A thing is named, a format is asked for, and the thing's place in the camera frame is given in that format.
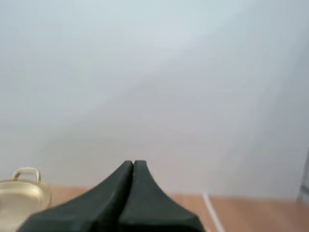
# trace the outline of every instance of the gold pot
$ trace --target gold pot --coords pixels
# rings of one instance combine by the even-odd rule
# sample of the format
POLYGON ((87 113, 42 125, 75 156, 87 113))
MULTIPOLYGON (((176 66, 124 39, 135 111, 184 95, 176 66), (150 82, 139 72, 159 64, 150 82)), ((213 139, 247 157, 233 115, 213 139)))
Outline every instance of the gold pot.
POLYGON ((0 181, 0 232, 14 232, 33 213, 50 206, 51 190, 35 168, 20 168, 13 179, 0 181), (20 179, 35 174, 36 180, 20 179))

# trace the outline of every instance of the pot handle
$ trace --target pot handle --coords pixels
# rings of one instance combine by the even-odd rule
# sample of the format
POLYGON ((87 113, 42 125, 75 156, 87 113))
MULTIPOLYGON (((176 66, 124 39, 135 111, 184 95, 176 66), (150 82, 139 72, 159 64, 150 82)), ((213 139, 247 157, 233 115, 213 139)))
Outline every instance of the pot handle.
POLYGON ((41 181, 41 173, 39 170, 36 168, 31 168, 31 167, 25 167, 25 168, 19 168, 13 173, 13 179, 17 180, 21 174, 24 173, 30 173, 30 174, 35 174, 37 177, 37 182, 41 181))

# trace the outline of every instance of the rubber gripper pad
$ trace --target rubber gripper pad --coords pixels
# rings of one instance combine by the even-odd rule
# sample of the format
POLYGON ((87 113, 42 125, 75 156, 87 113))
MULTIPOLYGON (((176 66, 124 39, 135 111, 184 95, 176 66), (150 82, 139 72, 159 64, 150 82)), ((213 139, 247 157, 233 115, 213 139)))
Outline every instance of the rubber gripper pad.
POLYGON ((204 232, 197 215, 172 201, 153 180, 146 161, 135 161, 119 232, 204 232))
POLYGON ((133 164, 125 161, 85 194, 32 215, 18 232, 115 232, 132 184, 133 164))

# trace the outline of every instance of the wooden floor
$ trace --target wooden floor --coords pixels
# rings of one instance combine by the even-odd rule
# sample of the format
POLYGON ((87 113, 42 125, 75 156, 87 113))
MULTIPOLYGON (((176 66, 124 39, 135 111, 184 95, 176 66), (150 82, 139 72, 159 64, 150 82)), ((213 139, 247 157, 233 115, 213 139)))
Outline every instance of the wooden floor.
MULTIPOLYGON (((90 188, 84 187, 52 187, 52 206, 67 202, 90 188)), ((218 232, 207 210, 202 195, 171 194, 170 197, 184 208, 197 214, 207 232, 218 232)))
MULTIPOLYGON (((53 187, 52 206, 89 189, 53 187)), ((207 232, 222 232, 217 230, 202 195, 172 194, 170 197, 196 213, 207 232)), ((225 232, 309 232, 309 206, 304 204, 214 196, 210 196, 210 201, 225 232)))
POLYGON ((285 201, 210 197, 225 232, 309 232, 309 206, 285 201))

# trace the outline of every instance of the white wall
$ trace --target white wall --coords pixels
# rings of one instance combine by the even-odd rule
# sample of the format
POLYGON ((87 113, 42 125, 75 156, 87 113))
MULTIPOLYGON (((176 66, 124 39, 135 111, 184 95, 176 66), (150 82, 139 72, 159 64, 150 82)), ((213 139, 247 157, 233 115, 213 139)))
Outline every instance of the white wall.
POLYGON ((172 191, 297 195, 308 1, 0 1, 0 178, 92 185, 145 159, 172 191))

